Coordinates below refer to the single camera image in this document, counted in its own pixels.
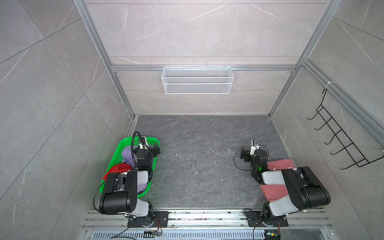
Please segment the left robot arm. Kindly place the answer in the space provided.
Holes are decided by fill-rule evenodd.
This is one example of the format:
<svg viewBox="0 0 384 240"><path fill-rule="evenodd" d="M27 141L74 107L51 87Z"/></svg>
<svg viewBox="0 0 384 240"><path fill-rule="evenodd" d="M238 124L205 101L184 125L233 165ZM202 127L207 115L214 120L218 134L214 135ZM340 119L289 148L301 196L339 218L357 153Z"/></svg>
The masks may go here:
<svg viewBox="0 0 384 240"><path fill-rule="evenodd" d="M104 215L124 214L140 222L154 221L153 206L140 200L138 195L149 187L154 158L160 153L158 144L127 146L122 151L122 163L110 168L104 176L99 212Z"/></svg>

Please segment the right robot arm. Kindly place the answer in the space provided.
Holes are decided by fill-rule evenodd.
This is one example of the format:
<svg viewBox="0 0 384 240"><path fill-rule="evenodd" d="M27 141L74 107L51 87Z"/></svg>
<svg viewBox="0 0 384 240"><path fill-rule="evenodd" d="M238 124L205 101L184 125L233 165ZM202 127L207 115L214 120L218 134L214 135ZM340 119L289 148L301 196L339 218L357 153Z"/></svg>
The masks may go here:
<svg viewBox="0 0 384 240"><path fill-rule="evenodd" d="M283 169L290 160L269 161L269 152L257 145L242 147L239 152L251 164L251 176L268 200L261 211L245 211L256 225L285 226L286 215L330 204L329 192L309 167Z"/></svg>

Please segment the green plastic basket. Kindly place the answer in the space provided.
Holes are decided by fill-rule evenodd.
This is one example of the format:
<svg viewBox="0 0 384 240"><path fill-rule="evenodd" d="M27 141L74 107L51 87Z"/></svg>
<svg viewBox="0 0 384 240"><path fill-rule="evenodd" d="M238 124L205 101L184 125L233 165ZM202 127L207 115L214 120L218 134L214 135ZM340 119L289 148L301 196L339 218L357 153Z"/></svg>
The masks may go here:
<svg viewBox="0 0 384 240"><path fill-rule="evenodd" d="M145 138L147 140L147 144L149 145L149 147L151 149L153 149L155 147L155 145L158 145L158 147L160 147L160 142L158 139L156 139L154 137L145 137ZM131 154L131 143L132 143L132 137L127 137L127 138L120 141L120 143L118 144L118 146L115 150L115 153L114 153L114 155L113 155L113 157L109 163L109 166L106 170L106 173L111 168L113 168L115 165L122 164L122 163L131 165L132 168L134 167L134 163L132 160L132 154ZM135 137L134 149L137 148L138 146L139 146L139 137ZM157 162L157 157L154 157L153 162L152 162L153 174L155 173L156 162ZM151 184L152 183L144 184L144 187L146 187L145 189L143 189L143 187L139 188L139 186L138 186L138 198L144 197L149 192ZM104 185L101 186L101 188L100 188L101 194L103 193L103 190L104 190Z"/></svg>

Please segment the red t-shirt in basket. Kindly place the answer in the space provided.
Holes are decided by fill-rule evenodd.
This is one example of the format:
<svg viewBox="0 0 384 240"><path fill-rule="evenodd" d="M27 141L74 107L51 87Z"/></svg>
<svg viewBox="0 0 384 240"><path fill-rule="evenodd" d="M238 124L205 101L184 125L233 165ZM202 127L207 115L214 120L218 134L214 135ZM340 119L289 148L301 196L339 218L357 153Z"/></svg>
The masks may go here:
<svg viewBox="0 0 384 240"><path fill-rule="evenodd" d="M129 172L131 170L132 170L132 166L131 165L128 165L126 163L117 164L117 165L111 167L106 172L106 174L103 177L103 180L106 181L107 178L108 178L108 175L111 174L111 173L124 173L124 172Z"/></svg>

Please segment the folded pink t-shirt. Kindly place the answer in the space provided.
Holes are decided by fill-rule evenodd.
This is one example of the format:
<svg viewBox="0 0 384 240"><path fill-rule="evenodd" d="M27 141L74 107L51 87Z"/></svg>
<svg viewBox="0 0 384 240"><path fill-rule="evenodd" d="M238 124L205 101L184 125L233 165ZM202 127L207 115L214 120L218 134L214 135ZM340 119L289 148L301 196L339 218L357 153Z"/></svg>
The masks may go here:
<svg viewBox="0 0 384 240"><path fill-rule="evenodd" d="M288 190L284 183L284 178L281 170L295 169L294 163L291 159L283 159L278 161L268 162L266 184L261 185L261 189L269 202L279 200L285 196L288 196Z"/></svg>

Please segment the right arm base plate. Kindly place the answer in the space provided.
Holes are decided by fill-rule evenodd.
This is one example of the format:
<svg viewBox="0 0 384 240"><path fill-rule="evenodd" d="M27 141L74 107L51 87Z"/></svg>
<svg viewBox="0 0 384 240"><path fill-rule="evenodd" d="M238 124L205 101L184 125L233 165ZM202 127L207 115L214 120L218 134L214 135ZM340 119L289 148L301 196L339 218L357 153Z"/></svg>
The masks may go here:
<svg viewBox="0 0 384 240"><path fill-rule="evenodd" d="M288 227L288 221L285 216L275 217L267 212L244 211L249 227Z"/></svg>

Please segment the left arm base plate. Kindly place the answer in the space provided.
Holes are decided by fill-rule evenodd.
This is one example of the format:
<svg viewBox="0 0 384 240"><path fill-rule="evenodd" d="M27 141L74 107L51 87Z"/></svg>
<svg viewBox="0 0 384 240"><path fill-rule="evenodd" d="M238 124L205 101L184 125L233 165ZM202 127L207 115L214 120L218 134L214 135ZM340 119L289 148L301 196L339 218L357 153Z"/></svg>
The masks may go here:
<svg viewBox="0 0 384 240"><path fill-rule="evenodd" d="M157 228L158 226L165 228L168 226L169 214L167 211L155 211L146 217L130 217L127 226L131 228Z"/></svg>

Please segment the aluminium rail base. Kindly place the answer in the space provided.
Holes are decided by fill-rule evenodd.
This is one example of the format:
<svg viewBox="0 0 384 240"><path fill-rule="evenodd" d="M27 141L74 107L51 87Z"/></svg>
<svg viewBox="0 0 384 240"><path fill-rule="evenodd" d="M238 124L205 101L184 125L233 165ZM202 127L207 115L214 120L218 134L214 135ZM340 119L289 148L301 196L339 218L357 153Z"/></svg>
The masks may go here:
<svg viewBox="0 0 384 240"><path fill-rule="evenodd" d="M264 224L249 209L156 210L156 220L143 227L134 218L89 211L78 240L336 240L325 211L305 210Z"/></svg>

